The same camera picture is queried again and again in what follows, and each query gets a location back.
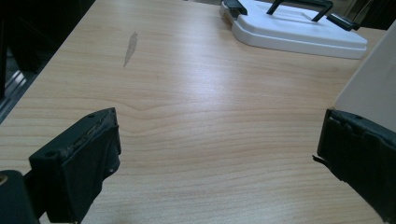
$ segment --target black plastic part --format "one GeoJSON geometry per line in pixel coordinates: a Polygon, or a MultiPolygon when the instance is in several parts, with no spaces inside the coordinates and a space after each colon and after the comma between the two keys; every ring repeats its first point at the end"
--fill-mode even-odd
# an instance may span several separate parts
{"type": "Polygon", "coordinates": [[[272,15],[283,2],[300,4],[310,7],[323,8],[312,21],[319,21],[330,9],[332,9],[332,1],[328,0],[275,0],[271,7],[268,9],[267,14],[272,15]]]}
{"type": "Polygon", "coordinates": [[[356,190],[384,222],[396,223],[396,133],[360,116],[328,110],[318,155],[316,161],[356,190]]]}
{"type": "Polygon", "coordinates": [[[20,172],[0,172],[0,195],[0,223],[38,224],[20,172]]]}
{"type": "Polygon", "coordinates": [[[239,14],[247,15],[248,11],[242,6],[238,0],[223,0],[224,5],[230,9],[230,12],[234,18],[237,18],[239,14]]]}
{"type": "MultiPolygon", "coordinates": [[[[39,200],[51,222],[80,223],[85,217],[104,179],[120,166],[118,128],[114,108],[92,113],[29,158],[33,177],[27,182],[44,185],[39,200]]],[[[42,206],[35,198],[32,203],[42,206]]]]}
{"type": "Polygon", "coordinates": [[[350,21],[348,18],[339,16],[335,13],[330,14],[330,16],[328,16],[326,19],[336,24],[337,26],[343,28],[346,31],[351,31],[352,29],[357,31],[359,30],[359,28],[361,28],[361,26],[358,23],[354,21],[350,21]]]}

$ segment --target black handle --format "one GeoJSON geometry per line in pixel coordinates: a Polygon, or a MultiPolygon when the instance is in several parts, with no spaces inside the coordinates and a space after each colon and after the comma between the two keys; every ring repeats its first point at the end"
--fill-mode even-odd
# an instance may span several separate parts
{"type": "Polygon", "coordinates": [[[350,21],[348,18],[339,16],[335,13],[332,13],[330,16],[328,16],[327,20],[331,21],[332,23],[336,24],[337,26],[343,28],[346,31],[350,31],[352,29],[359,30],[359,28],[361,28],[358,23],[350,21]]]}
{"type": "Polygon", "coordinates": [[[279,7],[283,2],[290,2],[310,7],[322,7],[323,9],[314,19],[312,19],[312,21],[319,21],[330,9],[332,9],[332,1],[328,0],[275,0],[270,9],[268,9],[267,14],[272,15],[277,7],[279,7]]]}

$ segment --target wood grain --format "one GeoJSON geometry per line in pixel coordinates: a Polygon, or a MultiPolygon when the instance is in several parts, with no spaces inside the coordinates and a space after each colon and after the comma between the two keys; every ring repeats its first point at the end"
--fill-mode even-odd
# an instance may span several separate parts
{"type": "Polygon", "coordinates": [[[114,106],[121,167],[84,223],[381,223],[311,159],[361,62],[244,45],[215,6],[97,0],[0,126],[0,169],[114,106]]]}

